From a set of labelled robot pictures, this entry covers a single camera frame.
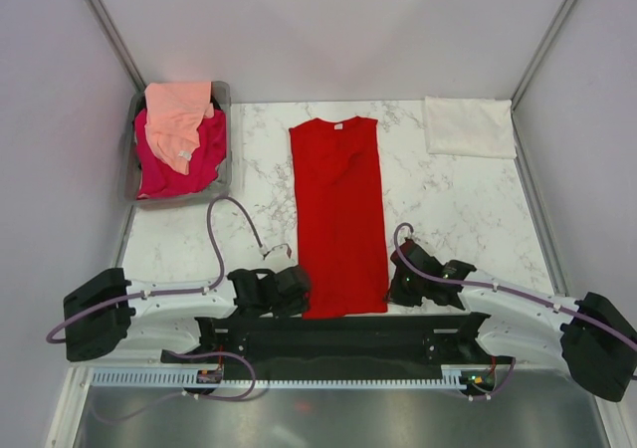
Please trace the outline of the red t shirt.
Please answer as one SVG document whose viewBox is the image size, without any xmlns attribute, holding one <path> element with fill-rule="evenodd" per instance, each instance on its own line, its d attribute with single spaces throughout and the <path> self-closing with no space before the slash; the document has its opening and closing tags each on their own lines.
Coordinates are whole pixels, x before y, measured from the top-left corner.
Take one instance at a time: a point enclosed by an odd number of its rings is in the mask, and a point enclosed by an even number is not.
<svg viewBox="0 0 637 448">
<path fill-rule="evenodd" d="M 290 130 L 308 319 L 384 313 L 389 288 L 377 121 L 314 118 Z"/>
</svg>

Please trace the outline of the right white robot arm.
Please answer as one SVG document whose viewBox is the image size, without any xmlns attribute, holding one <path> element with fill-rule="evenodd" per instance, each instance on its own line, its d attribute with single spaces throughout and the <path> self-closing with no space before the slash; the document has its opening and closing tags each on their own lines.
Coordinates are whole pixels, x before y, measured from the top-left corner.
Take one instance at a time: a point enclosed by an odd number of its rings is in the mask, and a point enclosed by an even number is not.
<svg viewBox="0 0 637 448">
<path fill-rule="evenodd" d="M 459 320 L 439 350 L 448 363 L 526 361 L 568 374 L 592 395 L 619 402 L 636 377 L 636 331 L 605 297 L 546 295 L 474 265 L 440 263 L 413 239 L 394 245 L 391 304 L 431 302 Z"/>
</svg>

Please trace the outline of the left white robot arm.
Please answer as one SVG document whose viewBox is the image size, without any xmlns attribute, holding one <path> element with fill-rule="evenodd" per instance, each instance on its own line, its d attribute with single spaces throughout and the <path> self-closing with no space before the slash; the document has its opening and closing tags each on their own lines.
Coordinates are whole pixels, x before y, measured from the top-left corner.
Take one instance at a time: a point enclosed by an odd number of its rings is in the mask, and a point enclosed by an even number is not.
<svg viewBox="0 0 637 448">
<path fill-rule="evenodd" d="M 64 298 L 66 359 L 159 357 L 171 363 L 186 352 L 207 361 L 219 347 L 214 321 L 299 316 L 309 308 L 310 289 L 287 245 L 268 251 L 261 266 L 232 270 L 217 281 L 150 283 L 107 269 Z"/>
</svg>

